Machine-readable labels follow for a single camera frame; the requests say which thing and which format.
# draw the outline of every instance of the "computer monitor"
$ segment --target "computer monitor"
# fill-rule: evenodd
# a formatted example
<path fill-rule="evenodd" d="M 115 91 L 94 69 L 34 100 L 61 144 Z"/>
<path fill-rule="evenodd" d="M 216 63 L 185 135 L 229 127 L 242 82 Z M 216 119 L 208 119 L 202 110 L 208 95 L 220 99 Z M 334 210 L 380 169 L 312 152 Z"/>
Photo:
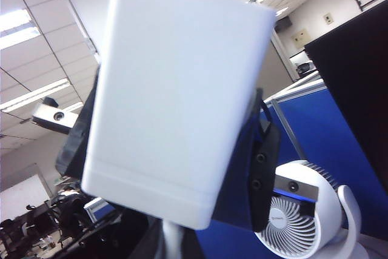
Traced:
<path fill-rule="evenodd" d="M 306 52 L 388 192 L 388 1 L 307 44 Z"/>

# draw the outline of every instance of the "fan stand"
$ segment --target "fan stand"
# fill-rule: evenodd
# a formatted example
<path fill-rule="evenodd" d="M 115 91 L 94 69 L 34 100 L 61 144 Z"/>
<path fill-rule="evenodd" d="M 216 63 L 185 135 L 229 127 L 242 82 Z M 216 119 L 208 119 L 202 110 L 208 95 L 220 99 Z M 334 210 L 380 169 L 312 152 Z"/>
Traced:
<path fill-rule="evenodd" d="M 361 229 L 361 212 L 353 192 L 346 185 L 338 190 L 338 199 L 344 208 L 349 231 L 345 240 L 328 244 L 311 256 L 313 259 L 369 259 L 365 248 L 357 240 Z"/>

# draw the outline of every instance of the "fan grille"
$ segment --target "fan grille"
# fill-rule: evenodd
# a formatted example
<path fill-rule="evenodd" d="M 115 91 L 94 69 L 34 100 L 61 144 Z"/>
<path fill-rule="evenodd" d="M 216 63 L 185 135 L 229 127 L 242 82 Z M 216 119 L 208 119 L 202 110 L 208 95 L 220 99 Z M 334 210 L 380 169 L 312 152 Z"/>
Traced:
<path fill-rule="evenodd" d="M 337 191 L 338 183 L 335 181 L 333 176 L 331 176 L 331 174 L 328 173 L 325 169 L 323 169 L 322 167 L 319 167 L 318 165 L 316 165 L 314 163 L 310 163 L 308 161 L 303 162 L 302 165 L 305 165 L 308 168 L 311 168 L 311 169 L 317 171 L 323 178 L 325 178 L 327 180 L 327 182 L 330 183 L 332 188 L 334 188 L 334 190 Z"/>
<path fill-rule="evenodd" d="M 300 257 L 307 254 L 315 243 L 315 220 L 299 214 L 299 204 L 280 197 L 272 197 L 271 209 L 280 210 L 286 224 L 276 227 L 271 221 L 258 234 L 259 238 L 272 250 L 288 257 Z"/>

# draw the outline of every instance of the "wall outlet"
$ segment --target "wall outlet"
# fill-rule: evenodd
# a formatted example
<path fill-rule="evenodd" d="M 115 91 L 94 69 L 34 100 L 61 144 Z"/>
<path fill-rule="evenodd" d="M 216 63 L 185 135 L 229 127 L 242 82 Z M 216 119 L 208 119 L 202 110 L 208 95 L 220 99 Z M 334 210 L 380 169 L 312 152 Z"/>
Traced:
<path fill-rule="evenodd" d="M 325 14 L 323 19 L 326 21 L 326 24 L 331 24 L 334 21 L 331 13 Z"/>
<path fill-rule="evenodd" d="M 301 49 L 311 41 L 311 37 L 306 29 L 302 29 L 292 36 L 292 41 L 297 49 Z"/>

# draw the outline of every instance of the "white container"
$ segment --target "white container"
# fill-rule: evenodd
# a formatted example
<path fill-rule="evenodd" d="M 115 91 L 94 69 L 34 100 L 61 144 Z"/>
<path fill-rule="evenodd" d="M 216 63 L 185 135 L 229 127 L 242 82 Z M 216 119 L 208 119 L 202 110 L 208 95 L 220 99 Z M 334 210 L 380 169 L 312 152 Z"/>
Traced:
<path fill-rule="evenodd" d="M 274 22 L 241 0 L 110 0 L 84 191 L 206 228 Z"/>

